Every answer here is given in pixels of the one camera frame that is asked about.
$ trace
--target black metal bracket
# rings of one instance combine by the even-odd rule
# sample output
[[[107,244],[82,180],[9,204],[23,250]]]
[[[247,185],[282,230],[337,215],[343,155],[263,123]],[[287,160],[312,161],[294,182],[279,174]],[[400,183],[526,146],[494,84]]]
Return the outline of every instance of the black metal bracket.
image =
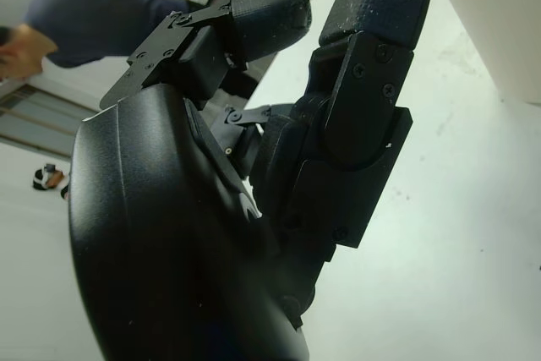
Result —
[[[259,151],[261,134],[272,116],[288,115],[292,104],[262,106],[250,110],[226,107],[210,127],[221,150],[227,155],[241,179],[246,179]]]

